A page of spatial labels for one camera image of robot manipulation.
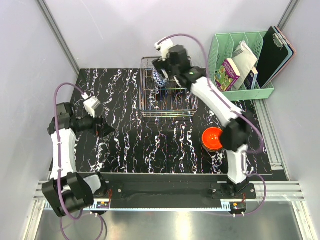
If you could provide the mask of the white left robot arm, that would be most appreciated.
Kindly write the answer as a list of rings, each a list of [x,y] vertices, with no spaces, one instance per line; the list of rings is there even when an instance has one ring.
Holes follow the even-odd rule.
[[[65,217],[94,204],[94,198],[103,198],[108,193],[100,173],[81,177],[76,168],[76,134],[90,132],[105,139],[115,129],[105,119],[86,115],[76,117],[73,105],[59,103],[57,117],[49,124],[48,134],[53,144],[53,165],[49,181],[42,184],[42,193],[55,214]]]

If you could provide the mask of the black marble pattern mat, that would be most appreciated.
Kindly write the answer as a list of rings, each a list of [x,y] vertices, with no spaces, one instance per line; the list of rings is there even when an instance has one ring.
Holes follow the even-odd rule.
[[[87,68],[76,84],[104,106],[106,122],[115,131],[98,138],[88,131],[76,134],[78,172],[135,174],[226,174],[224,150],[203,148],[204,130],[220,128],[214,112],[198,100],[193,116],[147,118],[140,110],[138,68]]]

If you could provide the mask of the orange glossy bowl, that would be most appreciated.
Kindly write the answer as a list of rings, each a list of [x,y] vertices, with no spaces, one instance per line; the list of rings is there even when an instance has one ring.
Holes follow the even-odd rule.
[[[223,131],[218,127],[207,128],[201,136],[202,146],[209,152],[216,152],[223,148],[220,136]]]

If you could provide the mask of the pink blue clipboards stack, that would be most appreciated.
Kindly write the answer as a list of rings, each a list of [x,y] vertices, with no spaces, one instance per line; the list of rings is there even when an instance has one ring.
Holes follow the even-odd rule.
[[[274,42],[276,43],[277,41],[281,41],[283,45],[281,49],[285,48],[287,51],[287,55],[285,56],[285,58],[283,59],[279,67],[276,69],[274,74],[271,76],[270,80],[273,80],[291,62],[291,60],[297,54],[296,49],[289,42],[289,40],[282,33],[282,31],[277,26],[275,26],[274,28],[275,28],[275,32],[277,33],[277,37],[276,37],[276,40],[274,40]]]

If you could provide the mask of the purple green book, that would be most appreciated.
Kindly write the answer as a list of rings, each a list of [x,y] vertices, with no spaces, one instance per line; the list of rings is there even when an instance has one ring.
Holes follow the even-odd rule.
[[[216,71],[214,79],[221,92],[228,92],[240,78],[241,74],[232,58],[226,58]]]

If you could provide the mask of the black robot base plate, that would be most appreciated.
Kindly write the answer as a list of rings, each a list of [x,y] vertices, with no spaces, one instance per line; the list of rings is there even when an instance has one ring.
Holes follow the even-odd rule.
[[[256,200],[253,183],[240,192],[225,174],[101,173],[111,190],[112,211],[214,211],[221,201]]]

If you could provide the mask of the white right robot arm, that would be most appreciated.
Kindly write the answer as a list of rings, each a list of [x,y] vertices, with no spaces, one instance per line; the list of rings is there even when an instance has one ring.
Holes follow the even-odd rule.
[[[220,121],[222,133],[219,142],[226,151],[228,162],[225,189],[230,197],[239,198],[249,184],[244,168],[252,114],[234,105],[201,68],[192,66],[182,45],[163,42],[155,44],[155,49],[161,54],[152,62],[156,71],[198,97]]]

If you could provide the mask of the white padded envelope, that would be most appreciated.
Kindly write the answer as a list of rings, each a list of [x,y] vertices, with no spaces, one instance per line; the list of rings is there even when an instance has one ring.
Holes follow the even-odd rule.
[[[232,60],[240,72],[240,77],[232,86],[232,90],[237,91],[243,85],[250,71],[257,63],[258,58],[243,40],[233,52]]]

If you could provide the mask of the black clipboard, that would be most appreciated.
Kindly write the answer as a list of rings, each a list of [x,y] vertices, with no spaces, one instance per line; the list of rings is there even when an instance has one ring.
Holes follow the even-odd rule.
[[[258,71],[257,83],[260,88],[265,88],[272,81],[270,78],[288,54],[285,47],[281,48],[283,47],[281,41],[274,42],[277,40],[274,27],[271,26],[263,37],[263,46],[256,67]]]

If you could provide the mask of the dark blue book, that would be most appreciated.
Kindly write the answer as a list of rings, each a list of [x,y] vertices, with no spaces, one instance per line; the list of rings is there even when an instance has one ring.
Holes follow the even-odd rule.
[[[253,67],[244,81],[247,90],[253,90],[255,88],[257,78],[258,71],[255,67]]]

